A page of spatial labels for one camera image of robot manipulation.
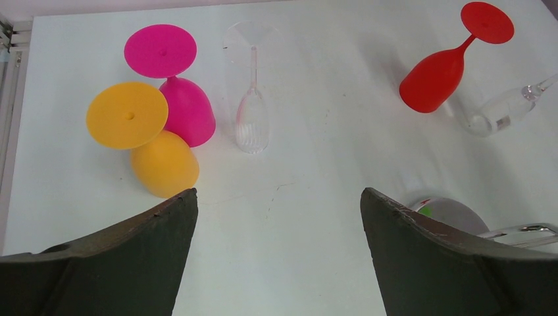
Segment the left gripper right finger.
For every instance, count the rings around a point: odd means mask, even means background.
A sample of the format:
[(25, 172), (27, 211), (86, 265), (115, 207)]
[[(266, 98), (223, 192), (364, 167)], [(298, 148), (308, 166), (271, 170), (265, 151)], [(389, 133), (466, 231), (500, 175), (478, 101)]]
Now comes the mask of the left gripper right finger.
[(388, 315), (556, 315), (557, 255), (475, 236), (374, 188), (360, 201)]

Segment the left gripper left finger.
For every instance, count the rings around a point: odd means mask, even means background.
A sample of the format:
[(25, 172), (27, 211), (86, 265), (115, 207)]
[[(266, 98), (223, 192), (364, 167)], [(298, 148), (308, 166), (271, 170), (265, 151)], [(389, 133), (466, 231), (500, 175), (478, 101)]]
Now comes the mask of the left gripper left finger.
[(1, 258), (2, 315), (171, 315), (197, 191), (39, 253)]

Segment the chrome wine glass rack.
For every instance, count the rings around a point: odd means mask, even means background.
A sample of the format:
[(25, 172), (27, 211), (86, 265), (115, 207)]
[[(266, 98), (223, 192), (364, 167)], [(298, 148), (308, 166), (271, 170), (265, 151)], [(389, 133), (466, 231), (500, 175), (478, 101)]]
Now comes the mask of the chrome wine glass rack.
[(538, 248), (557, 243), (555, 225), (532, 223), (491, 230), (470, 207), (446, 197), (426, 197), (410, 204), (409, 209), (463, 232), (509, 246)]

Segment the clear wine glass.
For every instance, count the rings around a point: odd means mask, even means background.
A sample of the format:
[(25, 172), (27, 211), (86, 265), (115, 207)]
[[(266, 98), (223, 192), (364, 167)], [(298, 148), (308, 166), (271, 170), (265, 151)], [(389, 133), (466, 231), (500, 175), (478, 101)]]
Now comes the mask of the clear wine glass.
[(524, 119), (555, 83), (556, 74), (536, 84), (507, 90), (467, 113), (463, 126), (470, 134), (482, 138), (496, 134)]

